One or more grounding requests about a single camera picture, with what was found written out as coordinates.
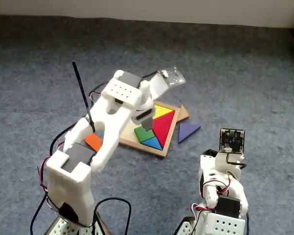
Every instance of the orange piece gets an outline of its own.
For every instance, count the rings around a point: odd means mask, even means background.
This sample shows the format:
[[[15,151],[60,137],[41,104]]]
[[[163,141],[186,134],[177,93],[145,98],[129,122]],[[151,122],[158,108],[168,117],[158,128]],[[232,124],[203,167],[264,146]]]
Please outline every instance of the orange piece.
[[[85,142],[91,146],[92,149],[94,149],[96,152],[99,151],[102,143],[101,143],[101,139],[96,136],[94,133],[90,134],[89,136],[87,136],[85,138]]]

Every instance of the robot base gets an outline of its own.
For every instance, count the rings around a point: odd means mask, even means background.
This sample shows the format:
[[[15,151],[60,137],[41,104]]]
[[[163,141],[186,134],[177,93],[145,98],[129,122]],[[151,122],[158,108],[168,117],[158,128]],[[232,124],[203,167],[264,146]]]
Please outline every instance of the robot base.
[[[96,235],[111,235],[107,226],[102,221],[101,217],[97,213],[97,217],[99,218],[100,224],[102,228],[99,226],[98,222],[95,223],[95,234]],[[89,228],[81,228],[78,225],[68,223],[61,217],[56,218],[56,220],[51,224],[48,230],[44,235],[92,235],[92,227]]]

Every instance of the tangram puzzle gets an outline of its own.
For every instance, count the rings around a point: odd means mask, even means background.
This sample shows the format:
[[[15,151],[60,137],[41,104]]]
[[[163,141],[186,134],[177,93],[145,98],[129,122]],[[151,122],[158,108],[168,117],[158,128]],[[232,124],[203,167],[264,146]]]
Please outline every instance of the tangram puzzle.
[[[184,106],[178,108],[158,101],[154,103],[156,114],[152,129],[146,131],[130,120],[120,136],[120,143],[165,157],[176,123],[188,118],[189,114]]]

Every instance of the gray carpet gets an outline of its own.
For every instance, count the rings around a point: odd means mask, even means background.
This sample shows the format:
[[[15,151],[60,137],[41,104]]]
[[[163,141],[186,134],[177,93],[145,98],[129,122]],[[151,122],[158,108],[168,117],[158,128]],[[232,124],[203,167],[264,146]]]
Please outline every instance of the gray carpet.
[[[132,203],[130,235],[172,235],[200,202],[198,161],[217,149],[219,128],[246,130],[242,184],[251,235],[294,235],[294,31],[111,19],[0,17],[0,235],[29,234],[43,197],[36,166],[52,139],[85,114],[72,68],[87,91],[118,69],[137,75],[176,65],[187,84],[161,101],[189,110],[202,128],[164,160],[119,146],[93,175],[95,200]],[[123,234],[127,208],[102,205]],[[43,206],[42,234],[56,214]]]

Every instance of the robotic arm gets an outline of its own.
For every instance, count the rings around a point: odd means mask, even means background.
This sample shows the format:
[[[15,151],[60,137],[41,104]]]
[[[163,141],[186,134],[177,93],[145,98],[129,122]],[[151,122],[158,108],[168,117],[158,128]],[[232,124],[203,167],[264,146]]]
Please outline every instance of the robotic arm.
[[[193,204],[195,219],[184,219],[175,235],[243,235],[248,203],[240,183],[245,131],[220,130],[219,151],[200,156],[199,189],[204,201]]]
[[[185,82],[176,69],[157,71],[150,81],[118,70],[90,109],[90,117],[81,118],[65,135],[63,151],[57,150],[47,161],[48,197],[51,208],[75,224],[90,226],[94,199],[91,172],[104,168],[119,143],[119,136],[130,119],[149,130],[155,114],[153,100],[171,86]],[[80,143],[96,130],[104,130],[100,150],[93,155]]]

